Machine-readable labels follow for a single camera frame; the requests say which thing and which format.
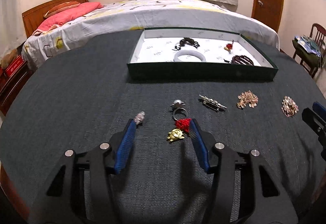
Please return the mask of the wooden headboard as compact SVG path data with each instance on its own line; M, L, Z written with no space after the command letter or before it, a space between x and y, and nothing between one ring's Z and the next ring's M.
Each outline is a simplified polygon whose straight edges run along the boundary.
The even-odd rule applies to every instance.
M26 33L26 37L29 38L32 33L41 25L44 20L44 14L51 8L56 5L77 1L80 3L88 2L88 0L52 0L45 3L42 3L36 7L33 7L22 13L22 19L24 24L24 29Z

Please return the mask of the white jade bangle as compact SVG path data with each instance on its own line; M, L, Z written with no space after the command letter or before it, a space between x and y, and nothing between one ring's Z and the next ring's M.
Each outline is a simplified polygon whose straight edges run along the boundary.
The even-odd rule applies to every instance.
M174 55L174 62L184 62L183 58L189 59L191 62L206 62L203 54L194 50L180 50Z

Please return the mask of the orange cushion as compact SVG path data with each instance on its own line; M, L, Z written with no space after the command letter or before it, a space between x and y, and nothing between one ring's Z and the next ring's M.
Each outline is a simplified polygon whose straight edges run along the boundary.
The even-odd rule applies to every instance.
M53 8L49 9L44 15L44 19L49 18L57 13L60 13L62 11L71 9L71 8L76 8L80 5L80 2L77 1L70 1L70 2L65 2L61 3L59 5L54 6Z

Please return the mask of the dark green jewelry tray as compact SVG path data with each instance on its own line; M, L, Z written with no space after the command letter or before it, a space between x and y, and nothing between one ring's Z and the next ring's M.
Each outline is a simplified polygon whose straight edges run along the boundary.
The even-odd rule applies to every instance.
M140 82L271 82L278 68L240 33L199 28L149 28L129 37L127 67ZM234 41L232 53L224 47ZM174 62L180 50L203 54L206 62Z

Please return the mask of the brown plush toy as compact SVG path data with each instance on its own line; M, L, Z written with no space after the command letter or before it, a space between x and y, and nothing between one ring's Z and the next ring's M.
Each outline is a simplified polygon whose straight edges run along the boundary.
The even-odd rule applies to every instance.
M13 49L10 53L6 54L1 59L1 69L5 70L13 60L15 60L18 56L18 50Z

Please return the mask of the pink gold cluster brooch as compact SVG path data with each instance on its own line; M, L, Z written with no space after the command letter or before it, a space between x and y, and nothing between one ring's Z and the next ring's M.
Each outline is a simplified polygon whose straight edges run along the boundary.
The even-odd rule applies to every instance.
M285 96L282 100L281 110L286 117L293 117L298 113L299 108L291 97Z

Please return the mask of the dark grey table cloth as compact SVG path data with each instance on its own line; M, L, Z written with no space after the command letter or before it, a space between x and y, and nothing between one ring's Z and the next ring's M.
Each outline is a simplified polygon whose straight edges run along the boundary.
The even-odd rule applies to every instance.
M285 96L300 110L325 98L289 56L256 45L276 64L271 82L140 82L131 79L126 44L136 31L99 35L84 47L47 60L10 107L1 127L1 161L26 206L68 149L88 151L121 131L144 111L127 167L113 177L124 223L200 223L213 177L198 164L189 139L169 144L171 104L183 100L190 117L228 147L258 149L298 213L306 210L325 172L322 146L301 115L286 117ZM237 107L252 91L255 108ZM214 111L207 96L227 107Z

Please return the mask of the wooden chair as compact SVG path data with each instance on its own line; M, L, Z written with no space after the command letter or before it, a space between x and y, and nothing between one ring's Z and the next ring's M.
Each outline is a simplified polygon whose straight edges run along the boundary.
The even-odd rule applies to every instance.
M325 64L325 28L314 23L308 36L295 36L292 44L295 49L293 59L298 56L300 65L314 78Z

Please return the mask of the gold leaf brooch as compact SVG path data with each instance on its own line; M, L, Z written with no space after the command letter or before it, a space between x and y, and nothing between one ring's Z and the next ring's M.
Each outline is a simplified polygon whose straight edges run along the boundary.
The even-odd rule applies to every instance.
M255 108L258 104L258 97L250 90L242 92L238 95L239 102L237 102L237 107L239 109L244 109L247 106L250 108Z

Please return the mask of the pile of clothes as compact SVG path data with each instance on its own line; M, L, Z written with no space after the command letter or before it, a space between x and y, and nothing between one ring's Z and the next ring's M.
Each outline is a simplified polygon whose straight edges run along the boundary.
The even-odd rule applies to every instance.
M299 56L306 64L312 68L321 68L323 66L323 57L325 49L325 35L316 36L314 39L308 36L295 36L292 41L295 49L293 59Z

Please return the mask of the silver rhinestone brooch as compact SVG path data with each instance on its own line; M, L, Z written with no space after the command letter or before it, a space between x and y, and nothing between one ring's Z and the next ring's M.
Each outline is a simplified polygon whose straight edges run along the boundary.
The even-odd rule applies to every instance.
M134 122L136 125L140 125L143 123L144 119L145 119L145 112L141 111L137 113L137 115L134 117Z

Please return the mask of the dark wooden nightstand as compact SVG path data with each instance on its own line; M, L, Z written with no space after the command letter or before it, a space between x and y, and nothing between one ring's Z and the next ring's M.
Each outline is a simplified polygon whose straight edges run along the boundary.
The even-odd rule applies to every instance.
M22 56L22 47L16 48L18 55ZM28 62L24 60L24 64L10 77L6 76L5 70L1 69L1 114L6 116L9 108L14 102L20 90L32 76L33 71L29 68Z

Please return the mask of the red gold keychain charm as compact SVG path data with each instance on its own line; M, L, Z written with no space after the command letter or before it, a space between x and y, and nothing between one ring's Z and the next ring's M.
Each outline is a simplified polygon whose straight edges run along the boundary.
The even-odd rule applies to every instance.
M175 127L167 135L166 141L169 143L184 140L188 136L191 118L188 118L188 111L185 106L185 102L180 99L174 100L171 104L172 119L175 122Z

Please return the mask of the red box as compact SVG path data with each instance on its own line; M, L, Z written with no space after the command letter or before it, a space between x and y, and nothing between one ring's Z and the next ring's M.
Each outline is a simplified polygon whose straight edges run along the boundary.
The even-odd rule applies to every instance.
M21 66L24 64L24 60L21 55L18 55L11 64L6 68L5 73L10 78Z

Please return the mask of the bed with patterned sheet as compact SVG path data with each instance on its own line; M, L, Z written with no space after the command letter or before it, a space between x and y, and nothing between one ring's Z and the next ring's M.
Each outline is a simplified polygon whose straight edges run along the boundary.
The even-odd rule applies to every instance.
M82 47L97 35L147 28L200 28L240 33L280 48L272 28L254 18L201 0L131 0L104 5L40 35L31 35L22 57L31 70L48 58Z

